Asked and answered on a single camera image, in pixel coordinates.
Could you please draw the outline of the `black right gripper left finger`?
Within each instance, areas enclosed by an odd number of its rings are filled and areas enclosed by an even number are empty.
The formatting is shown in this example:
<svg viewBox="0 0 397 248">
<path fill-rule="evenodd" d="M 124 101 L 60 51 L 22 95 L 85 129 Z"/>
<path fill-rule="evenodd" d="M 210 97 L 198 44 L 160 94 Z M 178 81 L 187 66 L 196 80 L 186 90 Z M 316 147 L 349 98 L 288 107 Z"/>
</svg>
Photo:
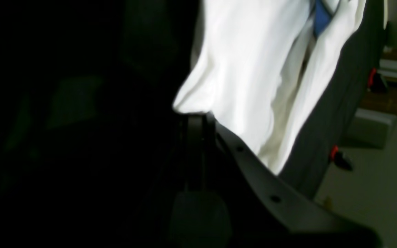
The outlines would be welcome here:
<svg viewBox="0 0 397 248">
<path fill-rule="evenodd" d="M 181 248 L 225 248 L 232 235 L 230 214 L 224 200 L 208 188 L 215 179 L 214 115 L 186 115 L 181 145 L 184 185 L 172 206 L 170 239 Z"/>
</svg>

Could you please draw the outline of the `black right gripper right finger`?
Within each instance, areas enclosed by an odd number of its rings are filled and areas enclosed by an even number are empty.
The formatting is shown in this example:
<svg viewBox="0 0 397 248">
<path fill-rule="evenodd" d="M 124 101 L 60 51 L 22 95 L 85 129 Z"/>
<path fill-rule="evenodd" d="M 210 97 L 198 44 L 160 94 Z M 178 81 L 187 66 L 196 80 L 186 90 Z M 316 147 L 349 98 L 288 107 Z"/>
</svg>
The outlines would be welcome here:
<svg viewBox="0 0 397 248">
<path fill-rule="evenodd" d="M 371 228 L 342 218 L 310 201 L 269 172 L 247 145 L 219 124 L 212 113 L 203 116 L 206 147 L 220 146 L 230 167 L 247 187 L 252 203 L 281 231 L 237 236 L 236 247 L 268 248 L 380 248 L 381 238 Z"/>
</svg>

